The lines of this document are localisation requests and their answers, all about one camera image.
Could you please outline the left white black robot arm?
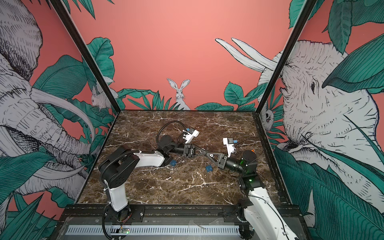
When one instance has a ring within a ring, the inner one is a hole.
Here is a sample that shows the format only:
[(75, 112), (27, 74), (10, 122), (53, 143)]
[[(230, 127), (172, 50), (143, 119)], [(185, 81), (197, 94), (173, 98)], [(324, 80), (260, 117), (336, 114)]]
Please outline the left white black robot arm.
[(134, 169), (140, 167), (164, 167), (171, 163), (171, 154), (193, 158), (207, 151), (192, 144), (176, 143), (169, 135), (163, 136), (154, 151), (132, 150), (121, 145), (99, 165), (99, 182), (107, 194), (112, 209), (119, 213), (129, 207), (125, 182)]

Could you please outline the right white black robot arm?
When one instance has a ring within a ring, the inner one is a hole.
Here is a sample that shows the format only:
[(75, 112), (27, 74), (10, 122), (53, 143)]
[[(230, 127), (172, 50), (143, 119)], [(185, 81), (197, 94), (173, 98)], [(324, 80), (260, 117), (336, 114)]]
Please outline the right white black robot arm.
[(255, 152), (244, 151), (240, 160), (223, 153), (205, 153), (205, 156), (218, 168), (239, 173), (239, 187), (247, 199), (238, 204), (237, 217), (241, 222), (250, 224), (260, 240), (298, 239), (278, 212), (257, 174), (258, 156)]

